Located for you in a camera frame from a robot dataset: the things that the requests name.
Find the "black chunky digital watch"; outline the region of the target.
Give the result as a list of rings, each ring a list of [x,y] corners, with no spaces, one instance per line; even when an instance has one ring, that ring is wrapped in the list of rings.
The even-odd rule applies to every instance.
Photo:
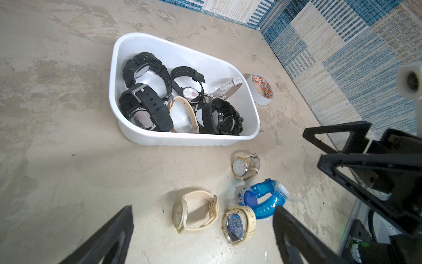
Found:
[[[138,83],[119,98],[123,116],[137,127],[156,132],[170,132],[174,123],[168,107],[147,84]]]

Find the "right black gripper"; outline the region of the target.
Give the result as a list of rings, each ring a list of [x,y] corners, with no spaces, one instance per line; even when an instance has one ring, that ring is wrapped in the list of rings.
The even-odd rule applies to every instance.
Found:
[[[369,144],[372,124],[356,121],[306,128],[303,138],[329,155],[323,155],[318,168],[402,233],[422,231],[422,140],[388,129],[378,141]],[[340,139],[335,149],[317,135]]]

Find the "small black round watch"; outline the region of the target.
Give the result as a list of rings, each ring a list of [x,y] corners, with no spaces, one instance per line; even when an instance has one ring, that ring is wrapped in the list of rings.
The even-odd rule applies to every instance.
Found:
[[[213,99],[209,103],[200,103],[195,107],[201,134],[240,135],[243,132],[244,119],[229,102],[223,99]]]

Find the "rose gold white strap watch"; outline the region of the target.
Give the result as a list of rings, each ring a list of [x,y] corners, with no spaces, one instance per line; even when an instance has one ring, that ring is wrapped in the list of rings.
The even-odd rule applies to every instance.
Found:
[[[211,97],[215,99],[227,100],[231,97],[242,85],[241,78],[233,78],[223,84],[220,88],[211,93]]]

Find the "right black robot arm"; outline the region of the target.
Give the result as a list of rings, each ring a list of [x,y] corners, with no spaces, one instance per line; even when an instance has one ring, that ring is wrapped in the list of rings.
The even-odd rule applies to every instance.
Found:
[[[366,121],[307,128],[322,150],[318,168],[368,207],[368,226],[355,220],[343,257],[353,264],[422,261],[422,140],[388,129],[369,140]]]

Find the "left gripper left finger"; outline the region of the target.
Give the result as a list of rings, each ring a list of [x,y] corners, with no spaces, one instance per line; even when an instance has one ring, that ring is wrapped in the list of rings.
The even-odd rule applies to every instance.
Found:
[[[123,264],[133,231],[133,207],[127,205],[61,263]]]

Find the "black watch with strap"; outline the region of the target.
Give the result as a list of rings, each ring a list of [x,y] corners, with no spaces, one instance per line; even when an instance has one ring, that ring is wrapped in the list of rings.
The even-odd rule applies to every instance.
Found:
[[[191,67],[181,66],[174,68],[170,77],[171,86],[178,95],[192,105],[203,103],[205,96],[203,84],[206,81],[202,73]]]

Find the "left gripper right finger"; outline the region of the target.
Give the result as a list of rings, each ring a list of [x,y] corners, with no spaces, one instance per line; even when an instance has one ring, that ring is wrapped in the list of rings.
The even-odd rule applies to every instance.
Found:
[[[275,208],[273,229],[285,264],[302,264],[304,260],[309,264],[346,263],[282,206]]]

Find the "silver chain pocket watch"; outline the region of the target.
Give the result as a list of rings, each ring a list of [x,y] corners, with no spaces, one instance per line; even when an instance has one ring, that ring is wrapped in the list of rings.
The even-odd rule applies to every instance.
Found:
[[[219,96],[213,96],[213,95],[210,95],[210,94],[205,94],[204,95],[204,98],[203,98],[203,102],[204,103],[210,103],[210,102],[212,102],[213,100],[215,100],[215,99],[221,99],[221,100],[224,100],[224,101],[226,101],[227,100],[227,97],[226,97],[226,95],[225,94],[221,94],[221,95],[219,95]]]

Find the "blue transparent watch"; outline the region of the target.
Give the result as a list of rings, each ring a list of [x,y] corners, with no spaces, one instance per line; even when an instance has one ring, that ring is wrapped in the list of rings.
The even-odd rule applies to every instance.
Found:
[[[240,206],[252,209],[258,220],[271,217],[277,206],[283,206],[290,197],[288,190],[270,178],[251,187],[242,188],[237,196]]]

